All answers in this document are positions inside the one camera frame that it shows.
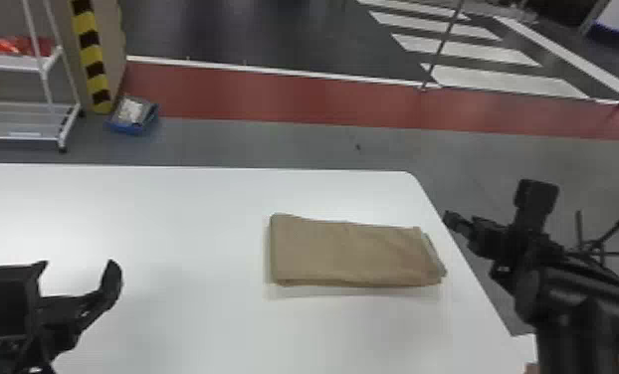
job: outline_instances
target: metal shelf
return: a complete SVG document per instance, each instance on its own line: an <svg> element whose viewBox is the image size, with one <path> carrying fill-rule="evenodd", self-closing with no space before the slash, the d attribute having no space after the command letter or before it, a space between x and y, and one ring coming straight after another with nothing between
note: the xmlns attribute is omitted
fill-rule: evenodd
<svg viewBox="0 0 619 374"><path fill-rule="evenodd" d="M40 59L33 56L0 55L0 71L46 73L52 68L63 52L64 49L59 46L54 49L52 56L41 57Z"/></svg>
<svg viewBox="0 0 619 374"><path fill-rule="evenodd" d="M46 102L0 101L0 140L52 140L57 142L60 151L65 152L68 134L71 132L82 106L75 81L71 76L68 57L62 48L63 43L54 19L50 0L43 0L52 35L57 43L57 47L50 57L40 56L38 34L36 33L36 25L31 14L29 1L20 0L35 56L0 55L0 71L38 73ZM71 91L75 100L75 103L72 104L54 103L50 90L48 71L59 59L63 60L66 75L71 84Z"/></svg>
<svg viewBox="0 0 619 374"><path fill-rule="evenodd" d="M52 140L64 148L80 109L78 103L0 101L0 139Z"/></svg>

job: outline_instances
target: white table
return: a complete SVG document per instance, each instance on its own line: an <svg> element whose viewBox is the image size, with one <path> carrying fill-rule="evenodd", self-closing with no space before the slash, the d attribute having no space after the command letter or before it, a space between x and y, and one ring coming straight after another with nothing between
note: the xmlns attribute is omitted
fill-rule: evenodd
<svg viewBox="0 0 619 374"><path fill-rule="evenodd" d="M270 215L420 226L448 269L411 290L269 284ZM0 165L0 265L50 261L44 294L123 268L119 303L59 374L522 372L423 189L400 172Z"/></svg>

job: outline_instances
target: red floor stripe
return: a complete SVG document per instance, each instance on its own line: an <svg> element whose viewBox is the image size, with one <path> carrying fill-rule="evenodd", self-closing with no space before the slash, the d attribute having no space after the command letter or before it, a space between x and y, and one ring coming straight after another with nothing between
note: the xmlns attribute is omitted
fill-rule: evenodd
<svg viewBox="0 0 619 374"><path fill-rule="evenodd" d="M619 109L571 99L137 63L123 91L166 116L619 139Z"/></svg>

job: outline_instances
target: folded towel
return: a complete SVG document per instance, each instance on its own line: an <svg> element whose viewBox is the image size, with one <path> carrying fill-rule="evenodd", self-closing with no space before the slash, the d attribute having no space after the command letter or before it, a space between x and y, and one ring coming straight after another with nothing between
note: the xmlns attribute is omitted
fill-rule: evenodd
<svg viewBox="0 0 619 374"><path fill-rule="evenodd" d="M270 219L271 270L281 285L421 286L447 271L418 227Z"/></svg>

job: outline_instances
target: white floor marking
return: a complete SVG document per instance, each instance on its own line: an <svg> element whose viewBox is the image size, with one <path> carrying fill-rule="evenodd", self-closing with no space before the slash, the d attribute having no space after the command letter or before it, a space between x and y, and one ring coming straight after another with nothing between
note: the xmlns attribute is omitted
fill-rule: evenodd
<svg viewBox="0 0 619 374"><path fill-rule="evenodd" d="M393 34L395 39L407 51L435 54L440 40ZM540 64L523 52L509 48L478 46L475 44L447 42L442 55L465 57L470 59L495 61L498 63L522 64L538 67Z"/></svg>
<svg viewBox="0 0 619 374"><path fill-rule="evenodd" d="M350 76L350 75L345 75L345 74L316 73L316 72L307 72L307 71L252 67L252 66L232 65L232 64L217 64L217 63L207 63L203 61L173 60L173 59L165 59L165 58L160 58L160 57L128 56L126 59L132 63L141 63L141 64L166 65L166 66L184 67L184 68L216 69L216 70L226 70L226 71L231 71L231 72L261 73L261 74L271 74L271 75L288 76L288 77L319 78L319 79L325 79L325 80L361 82L361 83L367 83L367 84L411 86L411 87L419 87L423 84L422 82L418 82L418 81L405 81L405 80L393 80L393 79L385 79L385 78ZM427 86L431 89L437 89L440 87L440 85L437 85L434 83L428 83Z"/></svg>
<svg viewBox="0 0 619 374"><path fill-rule="evenodd" d="M445 87L493 90L517 94L589 98L566 81L557 78L481 71L475 69L437 66L433 78Z"/></svg>
<svg viewBox="0 0 619 374"><path fill-rule="evenodd" d="M425 14L433 14L436 16L443 17L452 17L454 15L454 10L449 8L440 8L440 7L431 7L428 5L408 3L405 1L397 1L397 0L358 0L361 4L367 5L376 5L383 8L390 9L398 9L398 10L407 10L410 12L418 12ZM470 20L470 18L466 17L464 14L459 14L458 19L460 20Z"/></svg>
<svg viewBox="0 0 619 374"><path fill-rule="evenodd" d="M379 23L390 26L399 26L407 29L417 29L425 31L434 31L436 33L444 33L447 31L448 22L426 20L422 18L398 16L396 14L388 14L381 12L370 12L372 17ZM483 38L499 41L500 38L483 27L454 25L451 31L452 34L462 35L475 38Z"/></svg>
<svg viewBox="0 0 619 374"><path fill-rule="evenodd" d="M611 98L595 98L594 100L595 102L604 103L607 105L616 105L619 102L618 100L614 100Z"/></svg>
<svg viewBox="0 0 619 374"><path fill-rule="evenodd" d="M573 52L568 51L564 47L540 35L535 30L529 28L528 26L520 22L505 17L495 17L495 19L509 26L511 29L517 31L518 33L524 35L533 42L541 45L543 48L546 48L558 57L567 61L569 64L575 66L577 69L585 72L594 80L601 82L605 86L611 88L613 91L619 93L619 78L615 77L611 73L574 54Z"/></svg>

